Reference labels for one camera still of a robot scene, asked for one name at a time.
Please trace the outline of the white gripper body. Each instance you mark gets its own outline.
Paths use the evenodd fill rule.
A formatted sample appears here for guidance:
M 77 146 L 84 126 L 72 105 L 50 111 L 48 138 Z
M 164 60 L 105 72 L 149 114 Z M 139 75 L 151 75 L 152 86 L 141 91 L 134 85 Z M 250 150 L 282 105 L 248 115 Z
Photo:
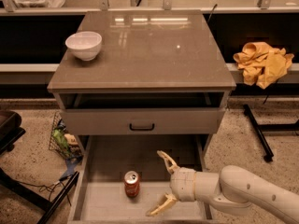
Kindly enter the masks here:
M 189 168 L 178 168 L 171 174 L 170 188 L 180 202 L 194 202 L 194 185 L 196 172 Z

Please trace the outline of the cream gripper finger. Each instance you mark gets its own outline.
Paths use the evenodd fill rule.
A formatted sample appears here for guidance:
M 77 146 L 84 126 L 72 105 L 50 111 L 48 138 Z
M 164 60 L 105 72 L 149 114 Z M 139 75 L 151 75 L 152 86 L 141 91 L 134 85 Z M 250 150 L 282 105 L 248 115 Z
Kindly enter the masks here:
M 162 212 L 170 209 L 177 201 L 178 199 L 173 194 L 166 193 L 160 201 L 146 213 L 146 215 L 148 217 L 160 215 Z
M 158 150 L 157 154 L 164 160 L 165 168 L 170 175 L 172 175 L 179 168 L 177 163 L 164 151 Z

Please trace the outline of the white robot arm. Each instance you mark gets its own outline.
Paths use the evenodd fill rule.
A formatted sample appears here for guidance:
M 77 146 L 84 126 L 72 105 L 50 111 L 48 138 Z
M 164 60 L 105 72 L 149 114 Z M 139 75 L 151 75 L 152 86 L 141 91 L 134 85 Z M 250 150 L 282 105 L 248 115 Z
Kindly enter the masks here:
M 161 150 L 157 154 L 170 174 L 171 192 L 148 211 L 150 217 L 161 214 L 177 202 L 198 201 L 236 216 L 246 214 L 255 204 L 285 224 L 299 224 L 299 195 L 293 192 L 238 166 L 228 165 L 218 174 L 198 172 L 178 166 Z

